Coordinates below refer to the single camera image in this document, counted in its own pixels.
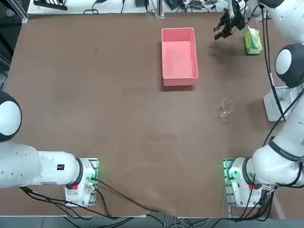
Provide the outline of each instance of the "green tissue box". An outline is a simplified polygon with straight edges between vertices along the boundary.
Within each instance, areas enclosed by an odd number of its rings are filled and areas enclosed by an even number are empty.
[[[255,30],[255,32],[256,32],[256,37],[257,37],[257,46],[255,46],[253,43],[250,31],[248,31],[246,33],[246,35],[244,36],[247,55],[258,55],[262,52],[263,48],[262,48],[262,44],[261,44],[260,31]]]

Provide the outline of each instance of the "transparent cup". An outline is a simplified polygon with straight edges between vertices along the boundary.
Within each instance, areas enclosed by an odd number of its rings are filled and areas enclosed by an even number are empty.
[[[227,116],[233,111],[234,103],[230,98],[224,98],[222,105],[217,109],[218,117],[226,120]]]

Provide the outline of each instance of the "pink plastic bin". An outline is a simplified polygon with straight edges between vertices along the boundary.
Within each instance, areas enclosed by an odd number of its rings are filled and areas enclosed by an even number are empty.
[[[198,78],[193,28],[161,30],[162,77],[165,86],[192,86]]]

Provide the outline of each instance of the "brown table surface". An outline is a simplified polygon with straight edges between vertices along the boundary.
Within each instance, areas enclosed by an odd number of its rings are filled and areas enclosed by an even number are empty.
[[[245,55],[241,32],[214,41],[220,16],[31,19],[22,26],[7,83],[23,111],[14,141],[99,157],[99,177],[148,207],[175,216],[219,217],[222,159],[252,155],[272,126],[262,102],[270,90],[264,56]],[[192,90],[162,86],[161,29],[173,27],[195,30],[199,78]],[[271,24],[269,34],[273,61],[288,41]],[[227,124],[217,118],[225,97],[235,102]],[[61,186],[34,189],[64,197]],[[146,212],[103,192],[114,215]],[[1,215],[63,214],[19,189],[1,189],[0,200],[6,205]],[[279,189],[272,216],[303,219],[297,209],[303,203],[303,191]],[[100,200],[94,209],[104,212]]]

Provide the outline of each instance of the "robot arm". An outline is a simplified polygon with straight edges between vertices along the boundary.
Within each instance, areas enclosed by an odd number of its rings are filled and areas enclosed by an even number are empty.
[[[82,206],[94,205],[97,171],[95,162],[66,152],[37,151],[11,142],[21,127],[17,101],[0,91],[0,188],[28,185],[65,185],[66,200]]]
[[[294,42],[277,55],[275,71],[289,88],[301,87],[304,82],[304,1],[299,0],[229,0],[229,9],[214,29],[215,39],[232,35],[233,27],[239,30],[246,25],[245,19],[258,18],[267,10],[278,31]],[[282,130],[267,145],[256,150],[252,158],[237,158],[232,171],[232,188],[238,207],[248,201],[253,207],[261,196],[261,185],[304,184],[304,97],[300,98],[287,118]]]
[[[228,10],[214,28],[215,40],[232,35],[234,27],[242,30],[248,23],[248,18],[259,18],[259,5],[264,7],[265,15],[268,11],[283,36],[296,43],[304,43],[304,2],[299,0],[229,0]]]

